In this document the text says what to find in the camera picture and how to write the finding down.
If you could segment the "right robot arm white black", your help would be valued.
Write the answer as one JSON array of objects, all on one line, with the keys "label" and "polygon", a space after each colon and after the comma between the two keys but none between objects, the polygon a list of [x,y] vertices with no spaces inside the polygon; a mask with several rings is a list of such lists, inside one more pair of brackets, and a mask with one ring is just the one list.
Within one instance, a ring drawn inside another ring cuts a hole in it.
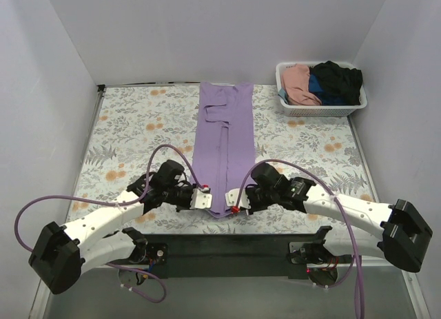
[{"label": "right robot arm white black", "polygon": [[246,177],[253,183],[240,186],[233,210],[254,214],[279,205],[346,225],[348,240],[328,229],[323,238],[297,250],[296,257],[305,262],[327,262],[353,254],[384,258],[412,273],[421,270],[433,231],[411,202],[399,199],[394,204],[375,203],[335,194],[313,174],[287,178],[272,166],[271,160],[255,164]]}]

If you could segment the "aluminium frame rail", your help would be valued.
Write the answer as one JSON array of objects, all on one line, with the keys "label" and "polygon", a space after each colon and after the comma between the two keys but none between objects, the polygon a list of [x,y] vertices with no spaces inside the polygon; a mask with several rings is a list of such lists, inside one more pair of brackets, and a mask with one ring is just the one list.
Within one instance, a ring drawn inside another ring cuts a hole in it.
[{"label": "aluminium frame rail", "polygon": [[66,292],[39,285],[32,318],[428,318],[413,274],[381,260],[307,266],[306,279],[280,276],[153,278],[99,267]]}]

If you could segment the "floral patterned table cloth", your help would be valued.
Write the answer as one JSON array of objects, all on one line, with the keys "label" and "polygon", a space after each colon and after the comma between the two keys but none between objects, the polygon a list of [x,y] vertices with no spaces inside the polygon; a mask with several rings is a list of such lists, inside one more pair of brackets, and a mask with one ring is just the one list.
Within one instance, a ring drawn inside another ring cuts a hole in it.
[{"label": "floral patterned table cloth", "polygon": [[[108,88],[68,220],[94,211],[91,200],[116,198],[147,168],[157,169],[167,159],[191,158],[198,102],[197,85]],[[285,116],[273,85],[254,86],[253,113],[257,161],[274,159],[276,169],[289,178],[305,168],[336,193],[376,199],[348,119]],[[176,212],[164,205],[131,222],[137,230],[160,234],[312,233],[324,225],[344,228],[334,219],[277,205],[252,216],[227,218]]]}]

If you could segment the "blue t shirt in basket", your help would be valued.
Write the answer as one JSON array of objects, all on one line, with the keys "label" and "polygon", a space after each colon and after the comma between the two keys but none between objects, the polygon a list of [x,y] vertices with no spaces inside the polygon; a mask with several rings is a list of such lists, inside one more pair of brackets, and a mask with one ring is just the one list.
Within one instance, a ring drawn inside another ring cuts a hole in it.
[{"label": "blue t shirt in basket", "polygon": [[345,101],[343,98],[330,94],[322,89],[315,75],[309,77],[309,92],[317,96],[323,106],[343,106]]}]

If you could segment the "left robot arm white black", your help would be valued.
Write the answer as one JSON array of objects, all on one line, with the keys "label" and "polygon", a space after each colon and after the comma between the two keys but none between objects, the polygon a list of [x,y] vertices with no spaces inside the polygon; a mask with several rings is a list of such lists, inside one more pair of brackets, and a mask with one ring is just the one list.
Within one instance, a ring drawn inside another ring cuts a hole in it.
[{"label": "left robot arm white black", "polygon": [[208,190],[183,180],[183,174],[182,165],[168,160],[157,172],[128,185],[111,206],[64,225],[47,224],[31,252],[31,268],[53,294],[62,294],[95,267],[120,259],[141,263],[148,241],[124,224],[163,203],[189,210],[202,209],[211,201]]}]

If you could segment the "pink t shirt in basket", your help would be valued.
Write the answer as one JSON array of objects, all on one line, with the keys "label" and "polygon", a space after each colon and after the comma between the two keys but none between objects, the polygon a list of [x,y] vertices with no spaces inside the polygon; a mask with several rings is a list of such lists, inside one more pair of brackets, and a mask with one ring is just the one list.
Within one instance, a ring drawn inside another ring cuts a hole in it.
[{"label": "pink t shirt in basket", "polygon": [[307,65],[295,64],[281,75],[282,89],[289,105],[319,106],[321,100],[309,91],[310,71]]}]

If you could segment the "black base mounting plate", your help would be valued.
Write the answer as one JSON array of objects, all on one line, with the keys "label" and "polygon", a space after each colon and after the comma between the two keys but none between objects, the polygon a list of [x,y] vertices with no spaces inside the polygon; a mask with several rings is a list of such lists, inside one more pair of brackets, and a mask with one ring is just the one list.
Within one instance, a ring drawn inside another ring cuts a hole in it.
[{"label": "black base mounting plate", "polygon": [[154,263],[159,278],[280,276],[306,279],[311,259],[328,267],[348,264],[349,254],[332,258],[324,234],[148,234],[147,254],[138,267]]}]

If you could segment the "black t shirt in basket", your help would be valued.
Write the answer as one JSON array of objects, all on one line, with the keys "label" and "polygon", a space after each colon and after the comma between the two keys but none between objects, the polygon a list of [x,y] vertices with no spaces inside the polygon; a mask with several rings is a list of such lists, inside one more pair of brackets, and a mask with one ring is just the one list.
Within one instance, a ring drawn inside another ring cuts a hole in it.
[{"label": "black t shirt in basket", "polygon": [[342,68],[333,61],[319,63],[309,68],[310,75],[318,79],[322,89],[344,99],[345,105],[360,105],[362,72],[356,68]]}]

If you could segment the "purple t shirt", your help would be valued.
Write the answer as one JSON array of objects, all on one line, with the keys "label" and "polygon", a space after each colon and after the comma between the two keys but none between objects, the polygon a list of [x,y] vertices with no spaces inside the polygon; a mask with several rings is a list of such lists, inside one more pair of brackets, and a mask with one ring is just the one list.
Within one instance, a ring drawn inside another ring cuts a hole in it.
[{"label": "purple t shirt", "polygon": [[215,218],[231,214],[225,194],[240,187],[255,163],[253,91],[251,83],[200,85],[192,168],[211,188]]}]

